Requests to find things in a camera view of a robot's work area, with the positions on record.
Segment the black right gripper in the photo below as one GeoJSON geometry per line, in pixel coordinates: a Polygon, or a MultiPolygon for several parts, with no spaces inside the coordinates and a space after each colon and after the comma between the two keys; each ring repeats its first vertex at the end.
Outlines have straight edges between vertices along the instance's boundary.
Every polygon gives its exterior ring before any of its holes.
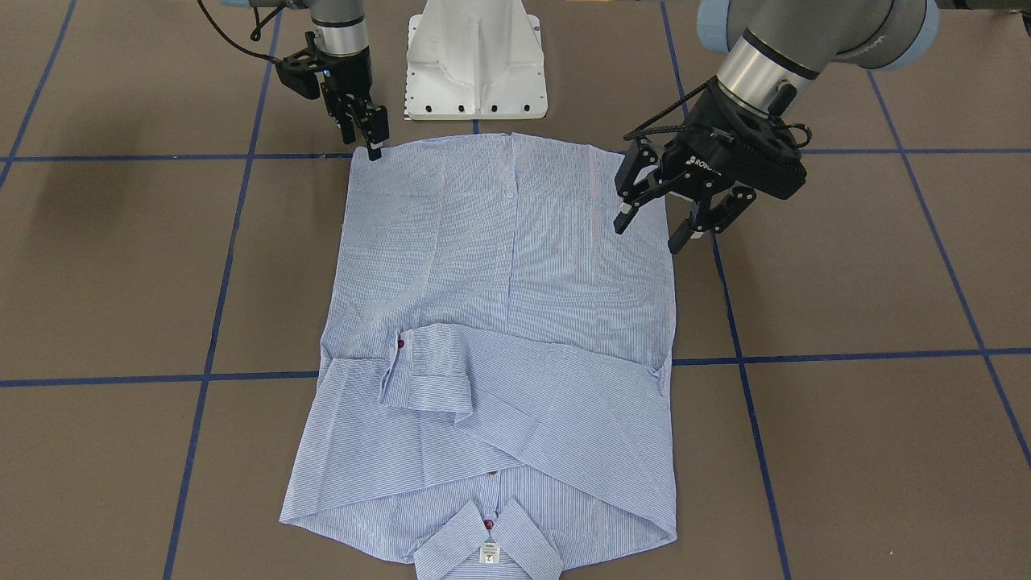
{"type": "Polygon", "coordinates": [[[390,138],[389,111],[371,100],[370,48],[345,56],[306,48],[284,56],[275,70],[281,86],[309,100],[324,99],[345,146],[356,142],[353,122],[358,122],[368,160],[383,158],[383,144],[390,138]]]}

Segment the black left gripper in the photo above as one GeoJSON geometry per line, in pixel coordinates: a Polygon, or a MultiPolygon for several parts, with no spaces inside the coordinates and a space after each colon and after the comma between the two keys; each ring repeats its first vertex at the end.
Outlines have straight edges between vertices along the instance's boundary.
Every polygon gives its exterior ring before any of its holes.
{"type": "Polygon", "coordinates": [[[785,201],[807,177],[801,161],[807,142],[795,142],[794,128],[743,106],[717,77],[692,89],[623,136],[630,146],[616,170],[616,234],[651,201],[666,195],[692,199],[691,213],[668,239],[676,255],[691,239],[728,229],[757,199],[756,190],[785,201]],[[726,187],[712,205],[710,196],[726,187]]]}

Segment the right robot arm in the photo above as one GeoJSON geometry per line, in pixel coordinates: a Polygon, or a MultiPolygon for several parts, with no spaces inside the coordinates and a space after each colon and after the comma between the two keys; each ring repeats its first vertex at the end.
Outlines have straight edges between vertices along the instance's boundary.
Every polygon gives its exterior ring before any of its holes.
{"type": "Polygon", "coordinates": [[[389,110],[371,96],[373,70],[366,12],[361,1],[225,1],[229,7],[246,8],[255,20],[251,40],[260,40],[263,28],[285,10],[306,10],[312,29],[304,36],[304,47],[287,56],[251,52],[217,25],[209,8],[199,1],[199,10],[217,35],[236,52],[268,62],[280,84],[301,97],[321,100],[335,121],[342,142],[364,143],[369,160],[383,158],[383,144],[390,138],[389,110]]]}

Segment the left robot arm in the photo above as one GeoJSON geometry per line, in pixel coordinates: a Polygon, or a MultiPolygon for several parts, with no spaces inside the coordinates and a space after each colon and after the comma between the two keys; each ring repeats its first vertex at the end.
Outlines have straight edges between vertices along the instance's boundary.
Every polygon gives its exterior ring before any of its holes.
{"type": "Polygon", "coordinates": [[[616,172],[616,234],[652,201],[680,196],[689,216],[668,238],[721,234],[761,195],[803,187],[813,133],[785,114],[830,64],[912,64],[938,33],[935,1],[703,1],[697,32],[726,53],[716,74],[629,131],[616,172]]]}

